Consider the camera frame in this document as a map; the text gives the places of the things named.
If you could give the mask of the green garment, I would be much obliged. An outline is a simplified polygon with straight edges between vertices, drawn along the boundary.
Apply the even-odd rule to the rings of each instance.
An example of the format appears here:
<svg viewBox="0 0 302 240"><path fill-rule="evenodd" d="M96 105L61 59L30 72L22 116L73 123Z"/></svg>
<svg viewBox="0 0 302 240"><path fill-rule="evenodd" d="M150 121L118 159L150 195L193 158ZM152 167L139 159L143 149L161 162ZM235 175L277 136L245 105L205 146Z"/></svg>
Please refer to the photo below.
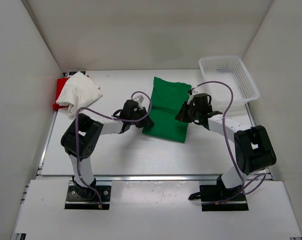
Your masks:
<svg viewBox="0 0 302 240"><path fill-rule="evenodd" d="M142 133L151 137L184 143L188 124L175 119L185 101L189 99L191 85L169 82L159 77L153 79L152 107L149 113L153 127L144 127Z"/></svg>

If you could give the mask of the white t shirt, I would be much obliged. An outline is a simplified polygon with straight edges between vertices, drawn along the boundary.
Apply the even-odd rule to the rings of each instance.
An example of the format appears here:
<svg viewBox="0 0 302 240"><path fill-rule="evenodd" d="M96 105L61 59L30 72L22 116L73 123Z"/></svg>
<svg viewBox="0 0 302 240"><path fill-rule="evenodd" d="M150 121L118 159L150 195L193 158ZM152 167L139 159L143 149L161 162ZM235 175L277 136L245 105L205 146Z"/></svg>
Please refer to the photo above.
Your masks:
<svg viewBox="0 0 302 240"><path fill-rule="evenodd" d="M68 107L68 114L75 116L83 107L103 97L100 86L96 85L87 75L77 73L68 78L56 103Z"/></svg>

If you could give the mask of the red t shirt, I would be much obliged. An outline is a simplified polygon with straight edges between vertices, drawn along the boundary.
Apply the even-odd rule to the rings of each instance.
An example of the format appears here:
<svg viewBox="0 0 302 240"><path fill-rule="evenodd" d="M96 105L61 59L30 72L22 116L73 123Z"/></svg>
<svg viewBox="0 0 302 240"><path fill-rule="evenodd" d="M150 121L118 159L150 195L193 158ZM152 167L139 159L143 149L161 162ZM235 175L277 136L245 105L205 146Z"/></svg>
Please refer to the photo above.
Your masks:
<svg viewBox="0 0 302 240"><path fill-rule="evenodd" d="M63 108L67 107L67 106L59 105L58 103L56 103L56 101L59 98L59 96L60 96L60 94L62 92L62 89L63 89L63 87L66 84L66 82L67 82L68 79L69 79L68 77L57 79L55 100L54 100L54 103L52 105L52 109L54 111L58 111L59 109L63 109Z"/></svg>

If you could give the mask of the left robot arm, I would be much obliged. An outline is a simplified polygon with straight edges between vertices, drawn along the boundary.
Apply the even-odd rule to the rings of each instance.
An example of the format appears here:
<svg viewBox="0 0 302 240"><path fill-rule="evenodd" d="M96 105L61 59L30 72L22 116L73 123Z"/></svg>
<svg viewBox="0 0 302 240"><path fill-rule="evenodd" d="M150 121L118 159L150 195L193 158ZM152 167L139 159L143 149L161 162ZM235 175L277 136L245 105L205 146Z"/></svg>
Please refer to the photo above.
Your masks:
<svg viewBox="0 0 302 240"><path fill-rule="evenodd" d="M100 136L123 134L131 126L152 128L155 125L147 109L136 99L127 100L122 109L115 111L111 117L99 117L100 119L93 119L80 112L60 141L72 163L75 191L85 201L101 198L101 194L96 190L96 179L90 160Z"/></svg>

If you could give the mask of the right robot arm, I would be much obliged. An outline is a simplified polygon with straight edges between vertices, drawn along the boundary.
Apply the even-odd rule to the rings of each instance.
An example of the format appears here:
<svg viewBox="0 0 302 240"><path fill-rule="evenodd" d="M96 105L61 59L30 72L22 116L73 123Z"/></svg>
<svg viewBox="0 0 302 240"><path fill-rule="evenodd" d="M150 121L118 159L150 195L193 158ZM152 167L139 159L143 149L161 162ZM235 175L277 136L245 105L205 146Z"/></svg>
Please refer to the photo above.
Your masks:
<svg viewBox="0 0 302 240"><path fill-rule="evenodd" d="M225 117L220 111L214 111L212 97L206 93L189 90L188 94L189 99L183 102L175 119L222 135L230 154L229 142L234 143L233 166L217 178L215 188L217 197L227 200L244 188L243 184L250 175L275 165L275 151L265 127L244 125Z"/></svg>

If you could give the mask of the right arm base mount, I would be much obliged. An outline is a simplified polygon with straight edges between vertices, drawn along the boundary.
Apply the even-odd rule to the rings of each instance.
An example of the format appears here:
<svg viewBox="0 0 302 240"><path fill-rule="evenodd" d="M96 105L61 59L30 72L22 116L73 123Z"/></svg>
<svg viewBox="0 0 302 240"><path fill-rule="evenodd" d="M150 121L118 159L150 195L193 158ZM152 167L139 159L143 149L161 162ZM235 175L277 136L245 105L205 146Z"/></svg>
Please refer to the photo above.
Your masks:
<svg viewBox="0 0 302 240"><path fill-rule="evenodd" d="M216 179L215 184L200 183L199 191L192 193L188 200L200 200L203 212L241 212L249 210L242 185L226 188L221 176Z"/></svg>

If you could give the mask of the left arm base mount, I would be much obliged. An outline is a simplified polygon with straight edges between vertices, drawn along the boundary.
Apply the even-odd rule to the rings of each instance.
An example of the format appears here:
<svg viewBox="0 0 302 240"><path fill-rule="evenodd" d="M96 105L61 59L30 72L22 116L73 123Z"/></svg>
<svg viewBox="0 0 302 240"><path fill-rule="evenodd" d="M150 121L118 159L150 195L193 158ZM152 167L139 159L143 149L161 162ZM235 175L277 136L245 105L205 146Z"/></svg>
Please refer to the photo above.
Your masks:
<svg viewBox="0 0 302 240"><path fill-rule="evenodd" d="M111 182L95 183L97 193L90 188L78 187L73 181L68 184L64 208L66 210L109 210L111 201Z"/></svg>

